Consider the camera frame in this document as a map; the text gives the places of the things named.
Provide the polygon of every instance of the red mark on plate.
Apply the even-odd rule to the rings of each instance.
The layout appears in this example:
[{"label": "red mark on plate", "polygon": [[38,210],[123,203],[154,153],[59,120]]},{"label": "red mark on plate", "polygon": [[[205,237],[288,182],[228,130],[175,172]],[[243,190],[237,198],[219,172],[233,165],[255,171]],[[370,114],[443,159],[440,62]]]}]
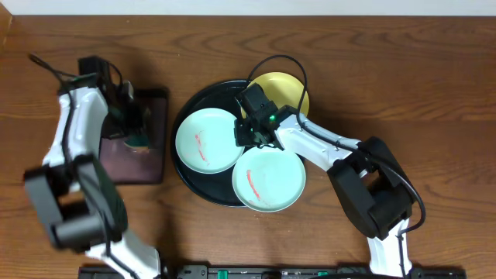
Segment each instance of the red mark on plate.
[{"label": "red mark on plate", "polygon": [[250,187],[253,190],[253,193],[257,197],[258,200],[260,200],[260,195],[257,193],[257,190],[255,189],[255,185],[253,185],[253,180],[251,178],[251,170],[246,171],[246,177],[248,178],[248,183],[250,183]]},{"label": "red mark on plate", "polygon": [[200,131],[198,134],[195,135],[195,139],[196,139],[196,143],[198,144],[198,152],[200,153],[200,156],[201,156],[201,159],[207,163],[207,166],[210,164],[207,160],[207,158],[205,157],[205,155],[203,155],[203,152],[202,152],[202,140],[200,139],[200,135],[202,134],[203,131]]}]

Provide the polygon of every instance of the black tray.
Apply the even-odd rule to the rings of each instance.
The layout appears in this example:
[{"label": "black tray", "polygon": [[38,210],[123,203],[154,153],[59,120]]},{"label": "black tray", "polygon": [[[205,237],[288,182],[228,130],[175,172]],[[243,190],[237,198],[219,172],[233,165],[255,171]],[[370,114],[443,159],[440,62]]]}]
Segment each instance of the black tray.
[{"label": "black tray", "polygon": [[245,89],[246,85],[246,80],[223,81],[201,90],[184,105],[179,114],[177,114],[172,127],[170,154],[179,177],[195,194],[218,205],[245,206],[236,197],[236,193],[233,190],[232,175],[234,166],[218,174],[201,174],[190,169],[177,154],[176,134],[179,125],[186,117],[200,109],[224,109],[232,113],[236,118],[241,119],[241,110],[234,99],[234,95]]}]

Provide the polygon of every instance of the yellow plate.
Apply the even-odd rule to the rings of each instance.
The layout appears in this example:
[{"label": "yellow plate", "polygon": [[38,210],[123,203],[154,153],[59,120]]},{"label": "yellow plate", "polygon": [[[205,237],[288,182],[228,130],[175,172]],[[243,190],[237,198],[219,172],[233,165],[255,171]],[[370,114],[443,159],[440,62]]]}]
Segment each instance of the yellow plate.
[{"label": "yellow plate", "polygon": [[[261,86],[267,98],[274,101],[279,109],[284,105],[290,105],[296,109],[298,108],[301,92],[303,91],[303,84],[296,77],[293,77],[290,74],[272,72],[262,74],[255,78],[248,86],[251,86],[253,83],[257,83]],[[301,104],[301,113],[306,116],[309,108],[310,101],[308,100],[307,92],[303,99],[303,104]],[[241,109],[241,115],[243,118],[246,117],[246,113],[243,109]]]}]

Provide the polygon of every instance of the white wall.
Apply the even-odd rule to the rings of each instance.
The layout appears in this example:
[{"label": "white wall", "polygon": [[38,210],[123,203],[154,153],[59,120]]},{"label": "white wall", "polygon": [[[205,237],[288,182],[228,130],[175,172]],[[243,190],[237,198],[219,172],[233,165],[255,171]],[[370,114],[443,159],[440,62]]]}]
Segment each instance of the white wall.
[{"label": "white wall", "polygon": [[0,0],[13,15],[496,16],[496,0]]}]

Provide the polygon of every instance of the table surface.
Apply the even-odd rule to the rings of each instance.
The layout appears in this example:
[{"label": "table surface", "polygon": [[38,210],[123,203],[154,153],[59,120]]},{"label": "table surface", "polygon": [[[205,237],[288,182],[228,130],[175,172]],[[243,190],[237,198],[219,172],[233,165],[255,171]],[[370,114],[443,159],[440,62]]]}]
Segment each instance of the table surface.
[{"label": "table surface", "polygon": [[[36,52],[77,72],[79,57],[111,60],[136,87],[170,89],[167,133],[184,103],[217,81],[244,78],[275,53],[308,72],[309,118],[391,148],[425,201],[408,234],[415,264],[496,273],[496,19],[422,17],[16,16],[0,58],[0,277],[76,278],[95,263],[48,242],[22,188],[59,117],[56,81]],[[259,74],[295,65],[274,61]],[[130,226],[173,264],[367,264],[326,173],[305,163],[303,195],[282,212],[213,205],[193,194],[167,150],[161,185],[121,186]],[[412,222],[419,218],[415,206]]]}]

